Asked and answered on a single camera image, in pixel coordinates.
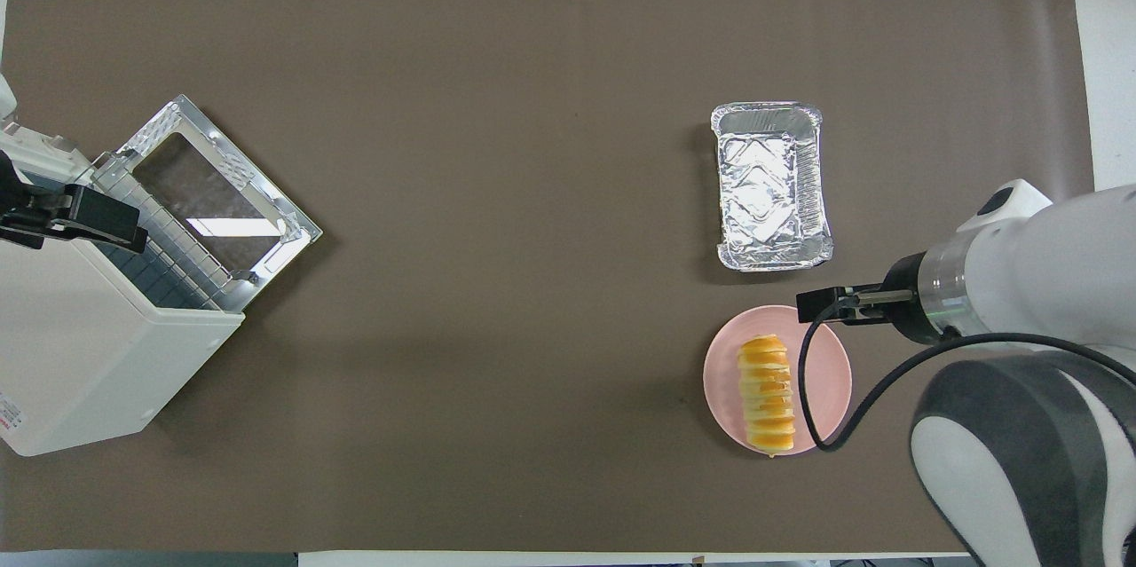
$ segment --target wire grill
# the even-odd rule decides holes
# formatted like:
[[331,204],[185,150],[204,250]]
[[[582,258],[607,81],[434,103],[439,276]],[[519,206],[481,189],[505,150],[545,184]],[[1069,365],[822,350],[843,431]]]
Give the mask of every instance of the wire grill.
[[164,308],[219,310],[216,297],[234,281],[232,273],[115,161],[92,180],[107,195],[137,208],[139,225],[150,235],[142,255],[101,248],[139,291]]

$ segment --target brown paper backdrop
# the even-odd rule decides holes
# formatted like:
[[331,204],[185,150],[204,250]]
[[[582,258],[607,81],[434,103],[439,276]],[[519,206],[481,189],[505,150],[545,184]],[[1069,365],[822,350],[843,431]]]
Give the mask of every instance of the brown paper backdrop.
[[[327,232],[144,432],[3,448],[7,550],[959,550],[905,447],[936,366],[770,461],[703,352],[1011,178],[1092,189],[1072,0],[9,0],[3,70],[89,156],[185,93]],[[747,99],[824,112],[825,266],[716,260]],[[837,331],[854,400],[917,349]]]

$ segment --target black clamp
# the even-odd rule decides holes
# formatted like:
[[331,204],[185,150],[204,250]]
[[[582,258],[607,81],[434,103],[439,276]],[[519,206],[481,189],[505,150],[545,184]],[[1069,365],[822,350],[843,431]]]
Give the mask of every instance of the black clamp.
[[139,210],[78,184],[59,191],[28,185],[0,151],[0,239],[39,250],[43,240],[85,239],[141,253],[147,232]]
[[887,270],[883,283],[825,287],[796,295],[796,319],[812,323],[833,303],[836,314],[826,323],[844,325],[891,323],[916,343],[934,344],[944,339],[927,319],[919,301],[919,267],[925,252],[904,257]]

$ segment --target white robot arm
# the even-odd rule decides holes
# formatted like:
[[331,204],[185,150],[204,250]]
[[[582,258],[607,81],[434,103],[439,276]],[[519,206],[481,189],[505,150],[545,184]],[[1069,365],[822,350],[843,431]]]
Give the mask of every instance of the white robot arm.
[[[1134,255],[1136,186],[1051,205],[1016,181],[882,284],[799,295],[800,318],[840,306],[835,320],[892,323],[926,344],[1038,334],[1126,372],[1136,364]],[[1071,353],[1026,347],[1034,352],[1014,344],[1018,353],[934,377],[912,423],[912,462],[988,567],[1120,567],[1136,528],[1136,386]]]

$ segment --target foil container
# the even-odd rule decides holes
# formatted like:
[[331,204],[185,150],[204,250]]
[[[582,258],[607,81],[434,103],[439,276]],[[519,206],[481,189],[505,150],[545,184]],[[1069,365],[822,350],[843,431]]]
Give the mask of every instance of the foil container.
[[722,265],[741,272],[818,266],[833,258],[820,192],[820,111],[795,102],[726,103],[718,137]]

